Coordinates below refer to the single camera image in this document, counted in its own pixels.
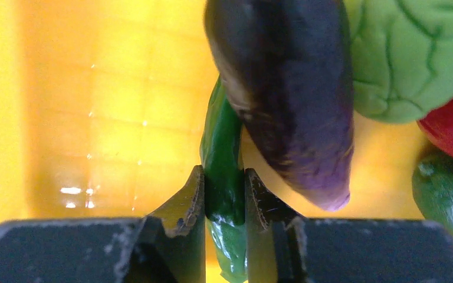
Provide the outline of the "green chili pepper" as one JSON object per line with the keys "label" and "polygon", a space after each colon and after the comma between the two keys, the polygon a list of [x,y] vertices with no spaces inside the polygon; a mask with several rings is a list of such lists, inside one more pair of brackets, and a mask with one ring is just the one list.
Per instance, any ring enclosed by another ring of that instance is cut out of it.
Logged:
{"label": "green chili pepper", "polygon": [[199,148],[204,171],[206,227],[215,245],[221,276],[247,280],[242,123],[230,106],[220,80],[208,102]]}

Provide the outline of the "purple eggplant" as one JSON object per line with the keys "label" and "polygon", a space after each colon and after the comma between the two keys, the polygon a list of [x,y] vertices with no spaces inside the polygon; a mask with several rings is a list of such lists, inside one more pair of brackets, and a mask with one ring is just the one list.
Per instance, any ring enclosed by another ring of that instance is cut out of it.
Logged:
{"label": "purple eggplant", "polygon": [[226,97],[267,165],[322,210],[351,198],[353,76],[343,1],[207,1]]}

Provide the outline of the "light green cabbage ball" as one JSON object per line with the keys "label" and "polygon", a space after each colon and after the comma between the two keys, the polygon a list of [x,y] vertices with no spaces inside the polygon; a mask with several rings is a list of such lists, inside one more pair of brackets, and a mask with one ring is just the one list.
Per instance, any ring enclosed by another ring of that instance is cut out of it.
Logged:
{"label": "light green cabbage ball", "polygon": [[409,123],[453,98],[453,1],[346,1],[354,108]]}

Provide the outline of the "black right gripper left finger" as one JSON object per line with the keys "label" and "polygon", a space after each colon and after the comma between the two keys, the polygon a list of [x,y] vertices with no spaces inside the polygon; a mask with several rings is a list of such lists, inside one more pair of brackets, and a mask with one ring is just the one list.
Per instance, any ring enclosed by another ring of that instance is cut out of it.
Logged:
{"label": "black right gripper left finger", "polygon": [[0,282],[204,282],[204,173],[143,217],[0,224]]}

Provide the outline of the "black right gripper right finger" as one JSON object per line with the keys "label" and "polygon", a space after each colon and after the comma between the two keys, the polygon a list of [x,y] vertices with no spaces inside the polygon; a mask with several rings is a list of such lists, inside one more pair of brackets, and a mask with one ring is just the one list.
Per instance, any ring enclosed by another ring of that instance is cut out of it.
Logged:
{"label": "black right gripper right finger", "polygon": [[306,218],[245,171],[249,282],[453,282],[453,238],[438,223]]}

